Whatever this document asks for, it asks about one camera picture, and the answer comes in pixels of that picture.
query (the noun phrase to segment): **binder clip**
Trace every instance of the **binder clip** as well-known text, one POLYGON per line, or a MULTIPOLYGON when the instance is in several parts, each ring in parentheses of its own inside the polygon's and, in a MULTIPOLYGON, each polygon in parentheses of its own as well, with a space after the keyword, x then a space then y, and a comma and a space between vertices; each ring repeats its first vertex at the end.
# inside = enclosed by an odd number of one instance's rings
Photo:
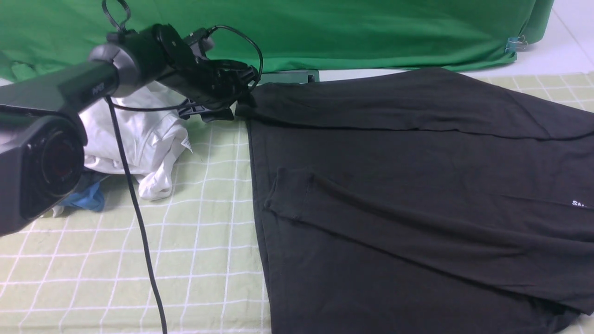
POLYGON ((507 44, 505 46, 505 53, 512 53, 523 51, 528 47, 528 42, 526 41, 526 37, 524 35, 520 37, 511 37, 507 39, 507 44))

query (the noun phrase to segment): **dark gray bracket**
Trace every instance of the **dark gray bracket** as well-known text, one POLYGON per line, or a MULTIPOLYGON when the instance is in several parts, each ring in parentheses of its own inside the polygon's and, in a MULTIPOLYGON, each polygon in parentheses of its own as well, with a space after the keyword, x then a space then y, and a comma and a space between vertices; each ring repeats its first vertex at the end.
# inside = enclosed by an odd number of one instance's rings
POLYGON ((258 84, 265 83, 312 83, 320 81, 318 70, 294 70, 262 74, 258 84))

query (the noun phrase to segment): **clothing tag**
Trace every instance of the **clothing tag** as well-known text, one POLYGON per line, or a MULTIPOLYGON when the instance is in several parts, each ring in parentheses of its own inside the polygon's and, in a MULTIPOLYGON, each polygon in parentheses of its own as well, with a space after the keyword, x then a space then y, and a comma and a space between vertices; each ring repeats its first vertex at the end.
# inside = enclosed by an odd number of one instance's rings
POLYGON ((189 143, 189 139, 188 137, 186 137, 183 141, 182 141, 182 146, 184 146, 186 149, 188 149, 190 152, 192 152, 192 154, 194 154, 194 151, 192 151, 192 146, 189 143))

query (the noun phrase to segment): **black cable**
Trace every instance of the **black cable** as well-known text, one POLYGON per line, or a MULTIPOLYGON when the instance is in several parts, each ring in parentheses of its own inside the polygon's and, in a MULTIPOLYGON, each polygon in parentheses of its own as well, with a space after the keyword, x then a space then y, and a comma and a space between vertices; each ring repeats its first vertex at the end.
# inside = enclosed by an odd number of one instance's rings
MULTIPOLYGON (((246 34, 242 33, 241 31, 229 27, 229 26, 214 26, 212 28, 209 28, 207 30, 207 33, 205 35, 205 39, 209 38, 210 35, 212 35, 215 31, 217 31, 218 29, 223 29, 223 30, 229 30, 232 33, 237 34, 239 37, 245 39, 249 44, 251 44, 251 46, 254 47, 254 49, 256 50, 256 52, 258 52, 258 58, 260 60, 260 67, 258 68, 258 75, 256 76, 256 79, 254 80, 254 84, 249 88, 249 92, 253 92, 254 89, 256 88, 256 86, 258 85, 258 83, 260 82, 260 80, 262 79, 262 71, 264 70, 264 56, 262 55, 262 50, 260 50, 260 48, 258 47, 258 45, 251 40, 246 34)), ((223 101, 217 101, 217 102, 228 102, 231 100, 237 100, 241 97, 241 94, 237 95, 237 96, 232 96, 227 100, 223 100, 223 101)), ((182 108, 193 108, 193 107, 200 107, 203 106, 202 104, 199 103, 190 103, 190 104, 179 104, 176 106, 168 106, 168 107, 161 107, 161 108, 134 108, 134 107, 128 107, 128 106, 121 106, 121 105, 113 105, 114 107, 118 108, 118 109, 122 109, 122 110, 128 110, 128 111, 140 111, 140 112, 151 112, 151 111, 168 111, 168 110, 177 110, 177 109, 182 109, 182 108)))
POLYGON ((124 151, 124 143, 122 142, 122 134, 119 132, 118 119, 115 115, 115 106, 110 96, 105 98, 105 101, 109 106, 109 113, 112 117, 113 131, 115 132, 115 138, 118 143, 119 156, 122 159, 122 165, 124 166, 124 173, 126 174, 126 180, 128 181, 128 188, 130 190, 130 197, 132 197, 132 205, 136 211, 136 218, 138 219, 138 226, 140 227, 140 234, 143 239, 144 246, 144 257, 147 262, 148 278, 150 279, 150 285, 153 288, 154 299, 157 301, 157 308, 159 309, 159 316, 161 318, 161 328, 163 334, 167 334, 167 320, 165 319, 165 309, 163 308, 163 302, 159 295, 159 289, 157 288, 157 280, 154 278, 153 263, 150 259, 149 239, 147 238, 147 231, 144 227, 143 216, 140 212, 140 206, 138 205, 138 199, 136 198, 136 191, 134 190, 134 184, 132 183, 132 174, 126 160, 126 153, 124 151))
POLYGON ((264 69, 264 56, 262 56, 262 50, 260 50, 258 45, 251 38, 249 38, 246 34, 242 33, 241 31, 239 31, 233 27, 229 27, 229 26, 214 26, 214 27, 208 29, 207 33, 206 33, 206 38, 210 37, 210 35, 212 35, 218 29, 229 30, 232 33, 237 34, 239 37, 245 39, 249 44, 251 44, 251 46, 254 47, 256 52, 258 52, 258 58, 260 60, 260 67, 258 69, 258 77, 256 78, 256 80, 254 80, 254 84, 252 85, 252 87, 249 88, 250 92, 253 91, 256 88, 256 86, 258 85, 258 83, 260 82, 260 79, 262 78, 262 70, 264 69))

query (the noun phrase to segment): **green cloth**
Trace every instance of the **green cloth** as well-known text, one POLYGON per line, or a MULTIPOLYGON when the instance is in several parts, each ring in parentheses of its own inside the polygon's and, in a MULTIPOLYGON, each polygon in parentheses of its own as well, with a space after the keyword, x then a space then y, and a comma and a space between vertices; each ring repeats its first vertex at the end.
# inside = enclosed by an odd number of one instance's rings
MULTIPOLYGON (((199 27, 240 29, 262 49, 266 71, 447 66, 477 70, 515 60, 507 39, 536 42, 553 0, 128 0, 140 30, 171 23, 183 36, 199 27)), ((116 20, 124 12, 108 6, 116 20)), ((0 77, 23 80, 84 61, 113 31, 100 0, 2 0, 0 77)), ((212 55, 257 63, 228 31, 212 55)))

